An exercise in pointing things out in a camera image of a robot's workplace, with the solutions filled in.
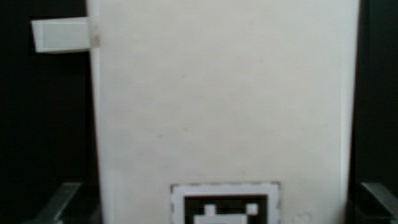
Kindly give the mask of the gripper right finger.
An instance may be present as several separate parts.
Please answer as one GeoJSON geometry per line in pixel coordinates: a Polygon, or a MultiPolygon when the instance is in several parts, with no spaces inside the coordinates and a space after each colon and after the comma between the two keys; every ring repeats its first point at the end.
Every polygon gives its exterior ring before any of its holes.
{"type": "Polygon", "coordinates": [[[398,197],[378,182],[357,186],[348,224],[398,224],[398,197]]]}

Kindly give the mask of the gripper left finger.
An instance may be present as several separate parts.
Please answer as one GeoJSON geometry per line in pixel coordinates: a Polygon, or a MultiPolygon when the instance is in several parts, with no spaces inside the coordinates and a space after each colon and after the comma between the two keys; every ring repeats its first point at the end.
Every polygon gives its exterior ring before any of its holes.
{"type": "Polygon", "coordinates": [[[96,204],[89,186],[82,182],[64,182],[35,217],[23,224],[89,224],[96,204]]]}

